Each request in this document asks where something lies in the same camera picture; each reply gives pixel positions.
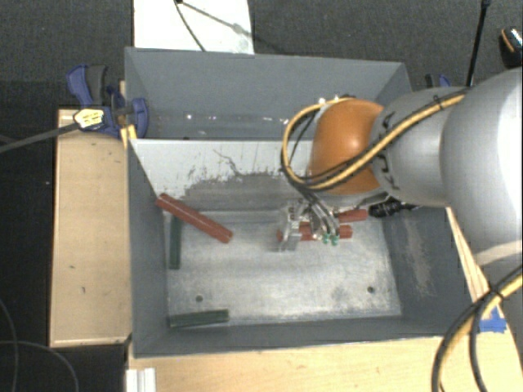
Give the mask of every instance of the bin floor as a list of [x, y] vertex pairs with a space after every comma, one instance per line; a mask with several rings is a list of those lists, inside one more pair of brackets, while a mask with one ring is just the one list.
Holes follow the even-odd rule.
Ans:
[[207, 215], [234, 237], [223, 244], [183, 226], [181, 268], [168, 270], [169, 314], [228, 309], [234, 325], [400, 315], [379, 220], [352, 223], [353, 238], [336, 247], [302, 242], [278, 252], [277, 212]]

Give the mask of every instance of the yellow cable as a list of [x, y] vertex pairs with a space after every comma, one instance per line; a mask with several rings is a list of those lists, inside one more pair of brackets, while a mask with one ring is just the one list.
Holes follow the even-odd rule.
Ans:
[[[523, 286], [523, 274], [519, 274], [514, 280], [512, 280], [504, 289], [499, 293], [503, 298], [509, 297], [516, 290], [520, 289]], [[503, 299], [500, 295], [496, 295], [485, 307], [485, 314], [488, 314], [495, 306], [499, 305]], [[474, 314], [468, 317], [465, 323], [454, 333], [454, 336], [450, 339], [449, 344], [445, 347], [443, 356], [441, 356], [441, 370], [438, 377], [438, 384], [441, 382], [441, 373], [443, 372], [443, 367], [445, 361], [450, 356], [455, 346], [462, 340], [462, 338], [471, 331], [472, 323], [474, 322]]]
[[391, 131], [389, 134], [384, 136], [372, 149], [368, 151], [362, 158], [360, 158], [357, 162], [352, 164], [350, 167], [348, 167], [346, 170], [342, 171], [340, 174], [332, 177], [331, 179], [328, 179], [327, 181], [324, 181], [322, 183], [318, 184], [310, 184], [307, 183], [305, 180], [303, 180], [301, 177], [297, 176], [292, 168], [290, 167], [289, 160], [288, 160], [288, 138], [290, 135], [290, 131], [293, 129], [294, 124], [307, 114], [309, 114], [311, 111], [318, 109], [323, 106], [321, 105], [312, 105], [308, 108], [305, 108], [304, 110], [300, 111], [294, 118], [291, 119], [291, 121], [288, 123], [287, 128], [284, 132], [284, 137], [282, 140], [282, 157], [283, 157], [283, 167], [285, 168], [286, 172], [288, 173], [288, 176], [291, 180], [298, 183], [299, 185], [305, 185], [308, 189], [315, 189], [315, 190], [322, 190], [328, 188], [330, 185], [337, 184], [338, 182], [346, 179], [350, 175], [354, 174], [355, 172], [359, 171], [362, 167], [365, 166], [367, 162], [369, 162], [372, 158], [374, 158], [379, 152], [384, 149], [387, 145], [389, 145], [399, 134], [406, 131], [416, 123], [422, 121], [425, 118], [428, 118], [429, 116], [432, 116], [433, 114], [439, 112], [442, 109], [448, 108], [452, 105], [456, 105], [459, 103], [465, 95], [458, 95], [455, 97], [451, 97], [447, 100], [442, 100], [437, 105], [433, 105], [430, 108], [424, 109], [421, 112], [413, 115], [411, 118], [408, 118], [407, 120], [404, 120], [396, 129]]

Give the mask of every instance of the wooden table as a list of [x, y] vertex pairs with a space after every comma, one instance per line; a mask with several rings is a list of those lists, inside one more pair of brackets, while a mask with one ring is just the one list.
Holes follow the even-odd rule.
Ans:
[[[59, 124], [70, 123], [69, 110]], [[57, 143], [56, 213], [51, 293], [53, 347], [122, 343], [132, 330], [125, 154], [120, 141], [79, 131]], [[473, 298], [486, 289], [467, 243], [454, 225]], [[478, 336], [479, 358], [492, 391], [523, 390], [510, 332]], [[440, 338], [133, 359], [155, 368], [158, 392], [428, 391]], [[445, 390], [476, 390], [467, 344], [454, 351]]]

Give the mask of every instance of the gray bin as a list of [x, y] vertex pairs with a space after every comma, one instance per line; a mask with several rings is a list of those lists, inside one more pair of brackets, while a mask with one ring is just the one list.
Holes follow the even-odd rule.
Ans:
[[[435, 336], [470, 305], [442, 209], [355, 223], [337, 247], [275, 251], [276, 209], [296, 196], [278, 173], [284, 120], [334, 94], [386, 104], [410, 91], [402, 64], [128, 48], [126, 86], [151, 112], [147, 139], [128, 150], [138, 358]], [[181, 268], [168, 269], [162, 192], [230, 227], [233, 240], [185, 225]], [[223, 308], [228, 323], [168, 325], [170, 314]]]

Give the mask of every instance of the black floor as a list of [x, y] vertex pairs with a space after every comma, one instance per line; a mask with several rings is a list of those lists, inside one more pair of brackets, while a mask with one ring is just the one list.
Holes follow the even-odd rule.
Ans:
[[[255, 52], [407, 65], [415, 89], [426, 73], [463, 84], [480, 0], [248, 0]], [[503, 70], [502, 27], [521, 28], [521, 0], [492, 0], [477, 82]], [[22, 138], [55, 126], [67, 94], [65, 73], [106, 64], [123, 77], [132, 45], [132, 0], [0, 0], [0, 135]], [[53, 143], [0, 154], [0, 298], [21, 340], [47, 342], [53, 207]], [[0, 316], [0, 341], [9, 340]], [[48, 354], [22, 346], [19, 390], [73, 390]], [[118, 390], [123, 347], [68, 350], [82, 391]], [[0, 345], [0, 390], [10, 390], [12, 352]]]

